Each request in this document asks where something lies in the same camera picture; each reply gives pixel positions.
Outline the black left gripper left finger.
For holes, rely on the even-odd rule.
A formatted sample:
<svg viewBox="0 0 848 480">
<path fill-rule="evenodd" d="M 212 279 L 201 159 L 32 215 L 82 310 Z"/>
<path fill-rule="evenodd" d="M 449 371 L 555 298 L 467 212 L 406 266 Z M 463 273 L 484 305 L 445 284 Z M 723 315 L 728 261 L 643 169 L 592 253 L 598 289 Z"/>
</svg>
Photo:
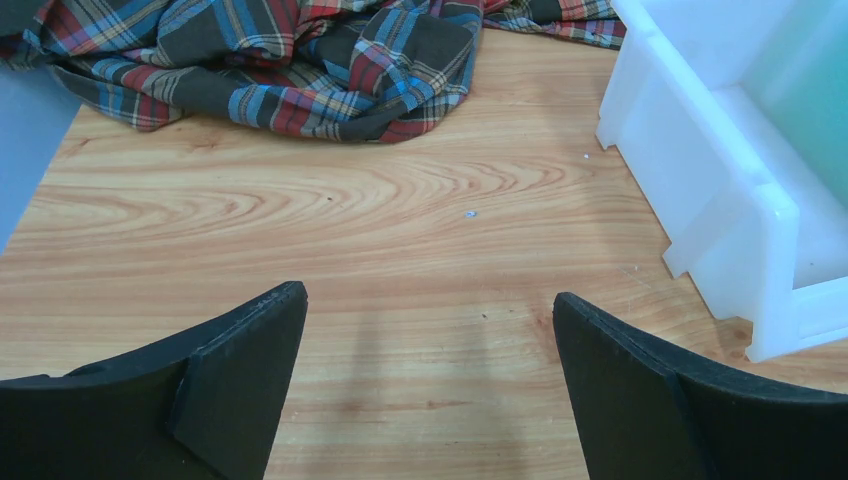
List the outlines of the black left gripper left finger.
<svg viewBox="0 0 848 480">
<path fill-rule="evenodd" d="M 5 479 L 261 479 L 308 296 L 280 284 L 64 376 L 1 384 Z"/>
</svg>

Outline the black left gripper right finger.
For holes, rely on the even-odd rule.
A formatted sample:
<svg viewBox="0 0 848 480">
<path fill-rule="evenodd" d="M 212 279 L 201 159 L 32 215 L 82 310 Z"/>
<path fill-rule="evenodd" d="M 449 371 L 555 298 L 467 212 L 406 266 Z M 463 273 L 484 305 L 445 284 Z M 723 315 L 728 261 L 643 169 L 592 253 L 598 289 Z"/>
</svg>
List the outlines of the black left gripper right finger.
<svg viewBox="0 0 848 480">
<path fill-rule="evenodd" d="M 553 327 L 593 479 L 843 479 L 847 398 L 718 363 L 572 293 Z"/>
</svg>

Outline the white plastic bin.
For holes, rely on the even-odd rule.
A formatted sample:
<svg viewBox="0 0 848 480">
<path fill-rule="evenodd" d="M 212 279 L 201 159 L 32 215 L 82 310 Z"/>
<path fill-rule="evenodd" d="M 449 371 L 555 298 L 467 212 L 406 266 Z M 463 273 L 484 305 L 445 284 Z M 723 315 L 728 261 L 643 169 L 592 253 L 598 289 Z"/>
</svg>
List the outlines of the white plastic bin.
<svg viewBox="0 0 848 480">
<path fill-rule="evenodd" d="M 718 319 L 751 322 L 754 362 L 847 336 L 847 203 L 743 85 L 795 1 L 616 1 L 626 34 L 599 112 Z"/>
</svg>

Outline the plaid cloth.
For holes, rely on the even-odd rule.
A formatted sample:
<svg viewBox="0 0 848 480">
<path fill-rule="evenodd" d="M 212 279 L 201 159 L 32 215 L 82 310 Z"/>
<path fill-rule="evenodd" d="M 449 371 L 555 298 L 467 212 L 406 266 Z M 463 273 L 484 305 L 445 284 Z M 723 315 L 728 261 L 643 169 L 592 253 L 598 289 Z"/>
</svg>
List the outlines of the plaid cloth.
<svg viewBox="0 0 848 480">
<path fill-rule="evenodd" d="M 397 143 L 469 95 L 485 28 L 619 49 L 608 1 L 5 1 L 1 64 L 140 131 L 190 114 Z"/>
</svg>

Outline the green plastic bin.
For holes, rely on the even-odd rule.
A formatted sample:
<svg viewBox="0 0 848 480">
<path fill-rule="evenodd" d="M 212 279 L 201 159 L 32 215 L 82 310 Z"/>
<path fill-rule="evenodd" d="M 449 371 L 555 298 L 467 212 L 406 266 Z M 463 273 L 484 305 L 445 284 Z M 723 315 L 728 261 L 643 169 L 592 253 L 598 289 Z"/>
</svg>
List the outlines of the green plastic bin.
<svg viewBox="0 0 848 480">
<path fill-rule="evenodd" d="M 846 204 L 847 2 L 793 2 L 743 85 L 806 165 Z"/>
</svg>

